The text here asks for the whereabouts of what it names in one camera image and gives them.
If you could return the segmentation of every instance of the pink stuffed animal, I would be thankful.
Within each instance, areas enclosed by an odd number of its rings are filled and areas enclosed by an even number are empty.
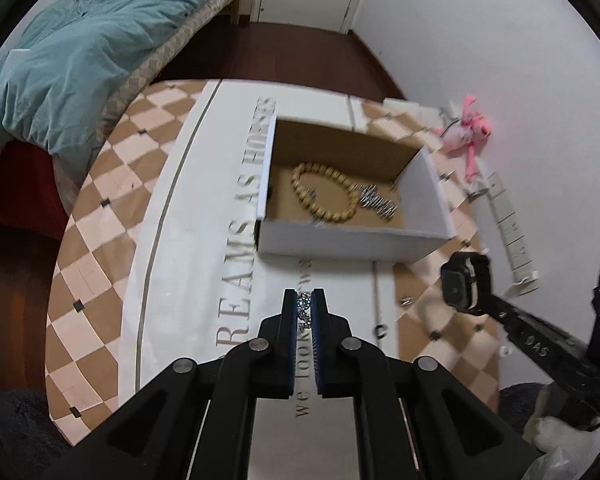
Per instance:
[[[470,108],[474,103],[475,97],[467,95],[464,98],[460,120],[449,127],[442,138],[442,142],[445,145],[445,151],[447,152],[458,150],[463,146],[467,147],[464,178],[469,183],[471,183],[474,176],[478,174],[478,171],[475,169],[475,143],[485,142],[491,135],[491,125],[489,124],[489,121],[485,119],[484,115],[470,111]]]

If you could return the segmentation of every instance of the wooden floor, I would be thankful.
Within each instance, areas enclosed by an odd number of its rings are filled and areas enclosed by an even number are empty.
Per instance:
[[[291,27],[231,26],[218,17],[162,71],[164,79],[278,81],[376,101],[402,95],[353,36]],[[59,243],[0,226],[0,392],[44,391],[46,306]]]

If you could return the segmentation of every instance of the beaded bracelet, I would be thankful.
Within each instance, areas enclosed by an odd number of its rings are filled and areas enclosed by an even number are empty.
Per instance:
[[[317,173],[324,175],[333,180],[336,184],[340,184],[344,187],[347,190],[347,195],[349,197],[349,209],[342,213],[336,213],[318,206],[317,203],[315,203],[315,199],[312,197],[310,190],[306,186],[300,184],[300,176],[303,173]],[[356,209],[358,209],[358,203],[360,201],[360,192],[358,189],[360,186],[352,183],[347,175],[340,173],[329,166],[323,164],[305,164],[302,162],[294,169],[293,175],[291,176],[291,185],[302,205],[307,208],[314,217],[324,220],[325,222],[346,222],[351,220],[356,213]]]

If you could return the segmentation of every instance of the teal blanket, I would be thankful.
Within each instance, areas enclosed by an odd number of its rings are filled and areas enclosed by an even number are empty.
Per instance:
[[[0,149],[32,142],[80,184],[109,97],[207,1],[58,0],[40,12],[16,46],[30,51],[0,77]]]

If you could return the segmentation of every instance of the baseboard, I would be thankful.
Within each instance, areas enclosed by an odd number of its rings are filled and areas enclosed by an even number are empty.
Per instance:
[[[387,97],[391,97],[393,99],[403,99],[406,101],[407,97],[404,95],[402,90],[400,90],[398,85],[395,83],[394,78],[392,78],[389,75],[389,73],[386,71],[384,66],[382,66],[382,63],[380,63],[380,60],[374,55],[373,52],[371,52],[369,47],[366,46],[366,43],[364,41],[362,41],[362,39],[359,37],[359,35],[357,35],[353,30],[350,30],[348,32],[348,34],[350,36],[352,36],[354,40],[356,40],[356,43],[358,44],[358,47],[360,48],[360,50],[362,52],[364,52],[365,56],[368,58],[368,60],[371,62],[371,64],[375,67],[376,72],[378,73],[378,76],[384,80],[384,82],[387,84],[388,88],[392,89],[392,92],[391,92],[392,95],[387,95]]]

